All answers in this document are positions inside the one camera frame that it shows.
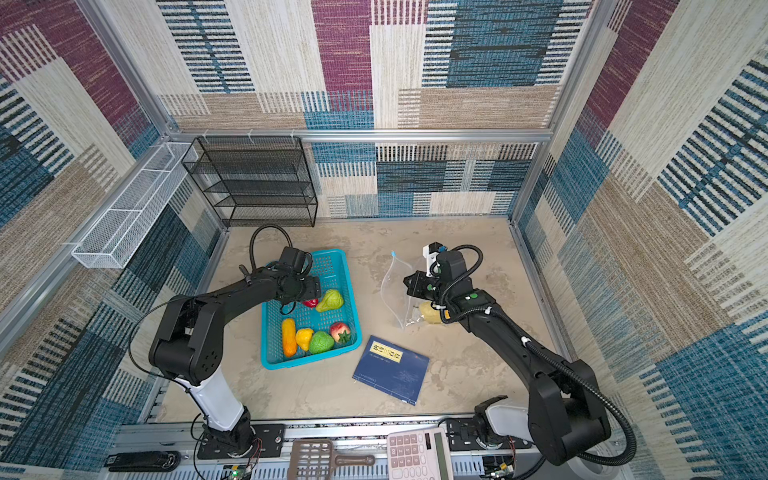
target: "blue book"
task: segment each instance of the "blue book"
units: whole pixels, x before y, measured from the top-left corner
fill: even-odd
[[[415,405],[428,365],[429,357],[371,335],[352,378]]]

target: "brown slotted spatula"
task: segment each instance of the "brown slotted spatula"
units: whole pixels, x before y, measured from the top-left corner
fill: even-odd
[[[373,455],[339,455],[331,439],[294,440],[290,453],[288,480],[330,480],[336,467],[373,466]]]

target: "patterned wall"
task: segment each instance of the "patterned wall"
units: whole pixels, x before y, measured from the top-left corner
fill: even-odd
[[[768,478],[768,3],[621,0],[521,229],[635,478]]]
[[[73,0],[0,0],[0,310],[157,138]]]
[[[182,129],[546,127],[591,0],[101,0]]]
[[[304,144],[320,218],[509,214],[536,144]]]
[[[127,357],[131,329],[153,306],[194,293],[219,233],[187,179],[124,270],[75,267],[0,366],[3,478],[96,477],[154,383]],[[162,312],[132,344],[144,368]]]

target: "yellow label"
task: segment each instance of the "yellow label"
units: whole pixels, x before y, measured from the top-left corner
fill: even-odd
[[[400,359],[402,358],[402,352],[400,350],[395,350],[379,342],[374,342],[371,345],[371,352],[374,352],[376,355],[381,355],[386,359],[395,360],[397,363],[400,363]]]

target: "spatula handle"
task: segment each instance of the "spatula handle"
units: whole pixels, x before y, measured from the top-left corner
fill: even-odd
[[[376,457],[373,455],[337,455],[336,466],[343,467],[346,465],[368,465],[373,466],[376,463]]]

